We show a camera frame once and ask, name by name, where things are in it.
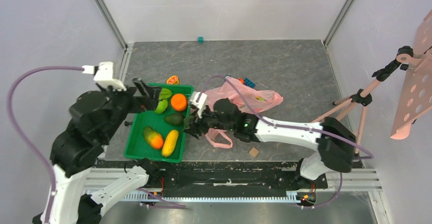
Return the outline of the green fake papaya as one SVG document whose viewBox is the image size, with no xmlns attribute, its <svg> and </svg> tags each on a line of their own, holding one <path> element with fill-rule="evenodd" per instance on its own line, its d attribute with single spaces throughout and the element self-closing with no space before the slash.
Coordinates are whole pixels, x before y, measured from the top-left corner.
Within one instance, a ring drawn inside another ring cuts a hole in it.
<svg viewBox="0 0 432 224">
<path fill-rule="evenodd" d="M 160 150 L 164 145 L 162 135 L 149 126 L 143 129 L 143 138 L 149 146 L 156 150 Z"/>
</svg>

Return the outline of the pink plastic bag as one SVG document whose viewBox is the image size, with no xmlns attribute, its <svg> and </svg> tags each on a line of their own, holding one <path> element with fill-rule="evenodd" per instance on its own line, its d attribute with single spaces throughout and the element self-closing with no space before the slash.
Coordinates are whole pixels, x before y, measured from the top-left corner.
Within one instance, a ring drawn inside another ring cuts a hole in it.
<svg viewBox="0 0 432 224">
<path fill-rule="evenodd" d="M 241 112 L 252 113 L 247 107 L 257 113 L 269 110 L 283 102 L 283 97 L 273 90 L 256 90 L 245 86 L 240 80 L 229 77 L 222 86 L 204 92 L 207 95 L 206 104 L 213 109 L 220 99 L 229 99 Z"/>
</svg>

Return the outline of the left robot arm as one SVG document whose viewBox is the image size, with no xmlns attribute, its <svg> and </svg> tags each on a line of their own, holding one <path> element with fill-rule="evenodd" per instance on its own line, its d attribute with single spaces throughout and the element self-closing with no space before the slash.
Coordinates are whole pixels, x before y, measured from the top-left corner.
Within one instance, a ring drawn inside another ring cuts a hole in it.
<svg viewBox="0 0 432 224">
<path fill-rule="evenodd" d="M 33 217 L 33 223 L 99 223 L 131 191 L 159 183 L 156 164 L 144 158 L 110 185 L 84 193 L 85 180 L 103 146 L 109 144 L 128 114 L 155 110 L 161 91 L 161 87 L 135 78 L 132 87 L 99 86 L 79 96 L 69 109 L 71 120 L 65 131 L 52 145 L 55 184 L 45 210 Z"/>
</svg>

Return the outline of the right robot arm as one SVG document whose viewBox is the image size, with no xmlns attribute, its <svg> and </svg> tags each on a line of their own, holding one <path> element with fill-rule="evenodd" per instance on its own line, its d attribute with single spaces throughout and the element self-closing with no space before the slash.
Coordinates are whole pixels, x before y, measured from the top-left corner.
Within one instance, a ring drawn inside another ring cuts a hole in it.
<svg viewBox="0 0 432 224">
<path fill-rule="evenodd" d="M 326 172 L 349 173 L 353 168 L 356 138 L 335 118 L 314 123 L 272 120 L 242 112 L 229 99 L 218 100 L 213 109 L 208 105 L 193 108 L 184 119 L 183 131 L 195 138 L 218 129 L 232 131 L 242 142 L 279 142 L 314 150 L 296 167 L 294 181 L 300 187 L 308 187 Z"/>
</svg>

